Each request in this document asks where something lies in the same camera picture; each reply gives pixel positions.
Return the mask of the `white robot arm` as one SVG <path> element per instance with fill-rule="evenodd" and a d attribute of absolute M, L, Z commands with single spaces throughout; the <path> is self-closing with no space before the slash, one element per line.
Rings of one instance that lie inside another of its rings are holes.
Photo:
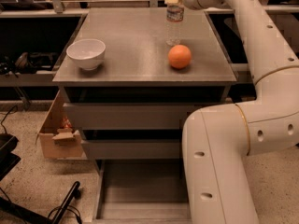
<path fill-rule="evenodd" d="M 259 0 L 164 1 L 233 10 L 257 95 L 186 119 L 182 157 L 192 224 L 259 224 L 242 159 L 299 142 L 299 60 Z"/>

